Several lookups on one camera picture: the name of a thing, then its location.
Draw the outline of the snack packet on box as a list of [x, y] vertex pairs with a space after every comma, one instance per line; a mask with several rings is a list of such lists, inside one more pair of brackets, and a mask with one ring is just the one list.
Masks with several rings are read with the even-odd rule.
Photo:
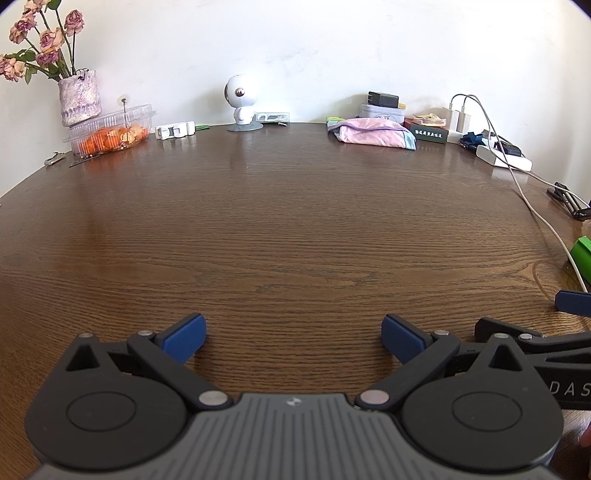
[[444, 128], [448, 123], [446, 118], [442, 118], [435, 113], [415, 114], [411, 117], [411, 120], [417, 125], [436, 128]]

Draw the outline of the white clip gadget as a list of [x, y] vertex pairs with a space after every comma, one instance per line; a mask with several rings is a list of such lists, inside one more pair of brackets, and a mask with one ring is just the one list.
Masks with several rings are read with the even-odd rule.
[[193, 121], [176, 122], [159, 125], [155, 127], [155, 137], [164, 141], [169, 139], [184, 138], [195, 134], [195, 123]]

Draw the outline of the white power strip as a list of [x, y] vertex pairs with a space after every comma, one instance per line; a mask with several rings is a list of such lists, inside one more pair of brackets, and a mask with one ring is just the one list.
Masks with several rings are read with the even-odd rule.
[[490, 149], [487, 145], [479, 145], [476, 156], [493, 167], [511, 167], [524, 172], [531, 172], [533, 169], [533, 162], [527, 157], [503, 153], [497, 149]]

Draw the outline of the black power adapter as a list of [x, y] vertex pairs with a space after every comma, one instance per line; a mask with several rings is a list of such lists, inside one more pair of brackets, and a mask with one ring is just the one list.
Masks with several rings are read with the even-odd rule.
[[394, 108], [398, 109], [399, 107], [399, 98], [397, 95], [392, 94], [384, 94], [379, 92], [370, 91], [368, 93], [368, 104], [378, 107], [384, 108]]

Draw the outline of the white wall charger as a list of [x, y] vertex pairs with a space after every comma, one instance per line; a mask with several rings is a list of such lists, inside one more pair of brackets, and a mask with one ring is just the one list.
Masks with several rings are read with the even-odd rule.
[[464, 109], [444, 108], [443, 117], [446, 119], [446, 127], [450, 133], [465, 134], [468, 132], [469, 115]]

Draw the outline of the dark green labelled box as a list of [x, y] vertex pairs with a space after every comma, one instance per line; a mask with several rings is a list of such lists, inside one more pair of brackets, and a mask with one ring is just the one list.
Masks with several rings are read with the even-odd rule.
[[406, 119], [404, 126], [416, 137], [417, 140], [432, 143], [446, 144], [449, 132], [445, 128], [425, 126]]

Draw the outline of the clear box of oranges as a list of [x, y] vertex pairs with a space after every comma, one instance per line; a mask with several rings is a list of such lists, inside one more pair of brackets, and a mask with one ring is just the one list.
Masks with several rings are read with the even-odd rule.
[[94, 117], [71, 126], [66, 143], [80, 159], [128, 149], [148, 137], [155, 114], [152, 106], [145, 104]]

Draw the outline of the pink blue mesh vest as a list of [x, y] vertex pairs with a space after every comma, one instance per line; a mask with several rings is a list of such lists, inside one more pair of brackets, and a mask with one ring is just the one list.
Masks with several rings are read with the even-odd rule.
[[329, 117], [327, 129], [342, 143], [415, 151], [416, 137], [400, 123], [382, 118]]

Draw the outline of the white flat remote device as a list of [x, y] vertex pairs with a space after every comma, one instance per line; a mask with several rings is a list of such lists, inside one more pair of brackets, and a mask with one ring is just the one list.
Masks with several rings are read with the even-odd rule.
[[255, 119], [262, 124], [288, 124], [290, 123], [290, 114], [287, 112], [257, 112]]

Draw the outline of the black binder clips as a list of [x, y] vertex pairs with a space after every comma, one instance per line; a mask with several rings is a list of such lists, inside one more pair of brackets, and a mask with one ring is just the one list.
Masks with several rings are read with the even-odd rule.
[[547, 189], [546, 193], [564, 206], [573, 219], [581, 222], [590, 220], [590, 204], [579, 199], [566, 185], [556, 182]]

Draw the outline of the green object at edge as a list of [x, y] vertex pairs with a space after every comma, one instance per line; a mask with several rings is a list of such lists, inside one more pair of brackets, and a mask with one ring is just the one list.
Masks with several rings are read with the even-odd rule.
[[570, 254], [581, 276], [587, 282], [591, 282], [591, 239], [587, 236], [579, 237]]

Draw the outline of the white illustrated tin box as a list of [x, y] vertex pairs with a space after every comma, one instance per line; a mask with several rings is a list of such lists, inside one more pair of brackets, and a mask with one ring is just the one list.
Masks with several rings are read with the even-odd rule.
[[405, 122], [406, 112], [404, 109], [399, 108], [360, 104], [359, 117], [381, 118], [403, 124]]

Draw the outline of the dried pink flower bouquet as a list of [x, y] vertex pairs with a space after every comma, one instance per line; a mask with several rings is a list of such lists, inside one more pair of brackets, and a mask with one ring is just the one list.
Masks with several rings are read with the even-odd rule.
[[60, 13], [61, 1], [25, 1], [8, 39], [19, 49], [1, 55], [1, 77], [26, 83], [36, 74], [60, 82], [80, 71], [76, 45], [85, 27], [82, 12]]

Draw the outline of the lavender textured vase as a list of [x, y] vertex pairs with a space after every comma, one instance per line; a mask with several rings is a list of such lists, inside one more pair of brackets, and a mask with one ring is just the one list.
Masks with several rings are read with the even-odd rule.
[[81, 69], [58, 82], [61, 122], [64, 127], [98, 116], [101, 100], [95, 70]]

